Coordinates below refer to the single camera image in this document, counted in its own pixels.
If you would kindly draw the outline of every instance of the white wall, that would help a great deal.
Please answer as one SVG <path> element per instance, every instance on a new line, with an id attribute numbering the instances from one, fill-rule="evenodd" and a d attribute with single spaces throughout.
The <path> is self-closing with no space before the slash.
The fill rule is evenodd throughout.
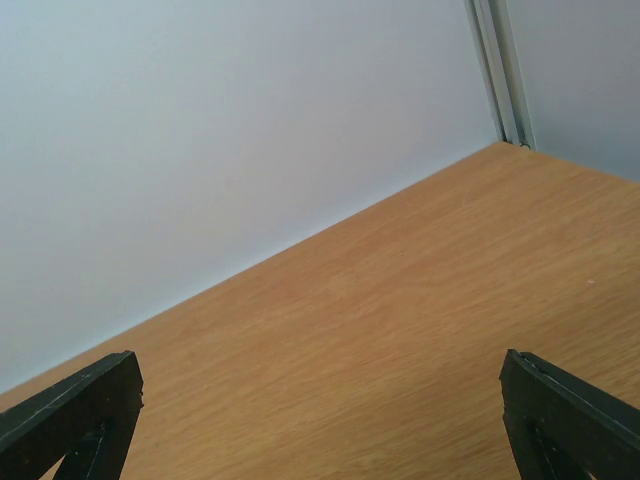
<path id="1" fill-rule="evenodd" d="M 496 140 L 462 0 L 0 10 L 0 391 Z"/>
<path id="2" fill-rule="evenodd" d="M 640 2 L 508 7 L 537 149 L 640 180 Z"/>

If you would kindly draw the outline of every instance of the wood grain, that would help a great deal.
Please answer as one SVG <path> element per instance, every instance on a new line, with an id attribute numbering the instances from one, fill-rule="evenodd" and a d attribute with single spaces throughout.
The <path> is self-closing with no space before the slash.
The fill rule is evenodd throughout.
<path id="1" fill-rule="evenodd" d="M 639 236 L 637 184 L 496 144 L 0 408 L 131 349 L 145 407 L 124 479 L 518 478 L 507 348 L 640 406 Z"/>

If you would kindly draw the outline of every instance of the black object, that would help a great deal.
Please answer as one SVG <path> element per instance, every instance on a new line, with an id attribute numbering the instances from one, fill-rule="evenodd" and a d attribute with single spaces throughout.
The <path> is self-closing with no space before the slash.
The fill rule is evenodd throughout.
<path id="1" fill-rule="evenodd" d="M 142 408 L 133 352 L 112 353 L 0 414 L 0 479 L 117 480 Z"/>
<path id="2" fill-rule="evenodd" d="M 640 411 L 532 353 L 509 350 L 500 381 L 524 480 L 640 478 Z"/>

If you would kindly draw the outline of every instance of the wooden surface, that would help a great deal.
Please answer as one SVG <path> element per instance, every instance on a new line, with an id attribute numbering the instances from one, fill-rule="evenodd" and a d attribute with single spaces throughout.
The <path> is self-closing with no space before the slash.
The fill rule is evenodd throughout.
<path id="1" fill-rule="evenodd" d="M 640 406 L 640 187 L 494 145 L 4 395 L 135 350 L 124 479 L 518 478 L 507 348 Z"/>

